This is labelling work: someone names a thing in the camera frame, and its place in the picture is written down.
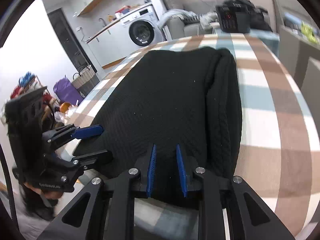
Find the person's left hand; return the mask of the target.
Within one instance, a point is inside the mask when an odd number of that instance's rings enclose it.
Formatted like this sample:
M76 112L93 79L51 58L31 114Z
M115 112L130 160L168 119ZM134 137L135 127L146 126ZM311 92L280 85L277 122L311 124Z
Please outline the person's left hand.
M57 200L57 199L60 199L63 196L63 192L61 192L61 191L43 192L41 189L35 188L29 183L24 183L24 186L26 186L27 188L31 189L32 191L36 192L41 197L46 198L46 199Z

